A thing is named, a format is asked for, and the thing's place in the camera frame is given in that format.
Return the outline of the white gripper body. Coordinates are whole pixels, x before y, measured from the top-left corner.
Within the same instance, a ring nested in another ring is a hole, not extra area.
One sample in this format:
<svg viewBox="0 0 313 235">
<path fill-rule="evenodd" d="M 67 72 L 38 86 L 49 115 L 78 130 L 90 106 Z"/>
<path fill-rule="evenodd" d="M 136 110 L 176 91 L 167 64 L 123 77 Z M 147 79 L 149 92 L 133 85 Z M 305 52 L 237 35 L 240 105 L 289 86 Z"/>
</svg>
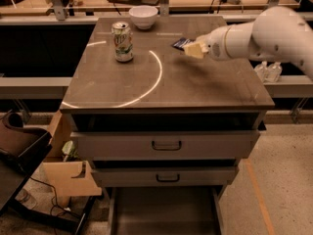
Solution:
<svg viewBox="0 0 313 235">
<path fill-rule="evenodd" d="M 230 60 L 231 57 L 226 49 L 226 36 L 229 29 L 228 26 L 218 27 L 211 33 L 198 36 L 196 41 L 200 44 L 201 50 L 213 60 Z"/>
</svg>

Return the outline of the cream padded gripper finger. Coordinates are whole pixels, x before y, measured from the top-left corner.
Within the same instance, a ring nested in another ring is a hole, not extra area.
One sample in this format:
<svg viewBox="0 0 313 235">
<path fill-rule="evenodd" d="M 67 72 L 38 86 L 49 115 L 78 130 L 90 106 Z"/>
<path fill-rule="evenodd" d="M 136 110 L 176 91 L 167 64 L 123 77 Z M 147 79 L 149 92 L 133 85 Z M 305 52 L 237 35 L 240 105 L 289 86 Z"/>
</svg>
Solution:
<svg viewBox="0 0 313 235">
<path fill-rule="evenodd" d="M 203 42 L 197 41 L 186 44 L 183 49 L 187 56 L 197 59 L 203 59 L 208 53 L 206 45 Z"/>
</svg>

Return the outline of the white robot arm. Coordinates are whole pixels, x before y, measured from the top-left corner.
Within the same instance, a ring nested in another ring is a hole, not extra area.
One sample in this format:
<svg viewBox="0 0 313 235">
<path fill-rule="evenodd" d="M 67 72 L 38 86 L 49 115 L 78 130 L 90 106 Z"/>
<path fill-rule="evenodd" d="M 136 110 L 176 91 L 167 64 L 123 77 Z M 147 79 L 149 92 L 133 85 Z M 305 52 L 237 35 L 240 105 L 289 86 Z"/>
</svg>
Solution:
<svg viewBox="0 0 313 235">
<path fill-rule="evenodd" d="M 247 58 L 252 61 L 292 63 L 313 79 L 313 29 L 287 7 L 272 7 L 253 22 L 220 26 L 183 46 L 187 56 L 216 61 Z"/>
</svg>

